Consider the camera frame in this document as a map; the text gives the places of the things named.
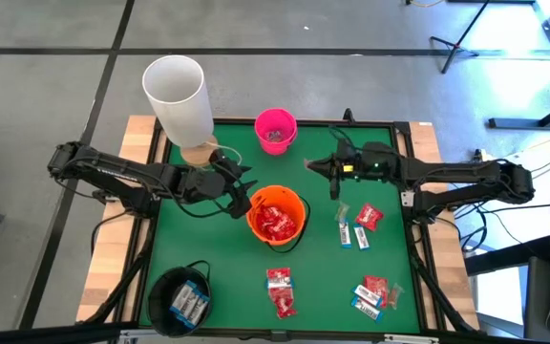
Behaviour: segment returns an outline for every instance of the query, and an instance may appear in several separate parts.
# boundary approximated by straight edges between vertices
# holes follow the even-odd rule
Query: concrete floor
[[[550,0],[540,2],[550,16]],[[109,48],[124,4],[0,0],[0,47]],[[449,3],[420,9],[394,0],[142,0],[135,3],[122,46],[429,49],[428,36],[456,40],[477,9]],[[512,17],[516,25],[509,28]],[[465,45],[550,49],[527,5],[490,6]],[[127,117],[153,113],[140,78],[156,58],[117,59],[95,148],[117,152]],[[340,118],[350,107],[358,119],[431,121],[445,161],[465,161],[478,147],[504,156],[550,138],[550,133],[485,127],[491,117],[538,118],[550,112],[549,59],[459,59],[442,75],[440,57],[193,58],[205,69],[217,117],[253,118],[277,106],[299,118]],[[105,60],[103,55],[0,55],[0,211],[7,215],[0,225],[0,330],[14,326],[60,195],[46,164],[56,144],[79,138]],[[90,262],[90,231],[101,212],[95,202],[74,199],[36,326],[74,322]],[[500,235],[488,240],[490,247],[510,245]]]

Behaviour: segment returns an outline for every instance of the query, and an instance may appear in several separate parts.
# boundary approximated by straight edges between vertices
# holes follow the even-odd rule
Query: red wrapper
[[[381,308],[388,306],[388,279],[364,276],[364,287],[381,296]]]
[[[285,240],[296,231],[296,224],[277,206],[261,206],[256,225],[270,240]]]
[[[268,297],[277,307],[277,316],[280,319],[296,314],[292,309],[294,293],[292,291],[290,268],[268,269],[266,271]]]
[[[383,219],[383,213],[370,204],[364,204],[362,210],[355,218],[355,222],[372,231],[377,229],[377,221]]]

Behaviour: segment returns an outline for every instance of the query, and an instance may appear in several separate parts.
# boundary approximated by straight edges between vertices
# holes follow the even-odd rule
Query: pink container
[[[284,154],[296,139],[296,119],[284,109],[264,110],[256,122],[254,130],[264,151],[270,155]]]

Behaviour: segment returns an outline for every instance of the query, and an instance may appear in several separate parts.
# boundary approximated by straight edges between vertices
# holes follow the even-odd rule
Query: black basket
[[[198,263],[207,265],[207,277],[197,269],[192,268]],[[209,287],[210,270],[209,263],[200,260],[186,267],[170,269],[158,279],[148,296],[148,317],[158,333],[169,337],[187,336],[198,329],[207,319],[207,316],[211,313],[211,305],[213,305],[213,296]],[[209,297],[207,308],[201,315],[197,326],[193,329],[186,327],[183,322],[176,318],[175,313],[169,311],[169,307],[173,302],[173,295],[179,292],[186,281],[194,282],[197,285],[197,290]]]

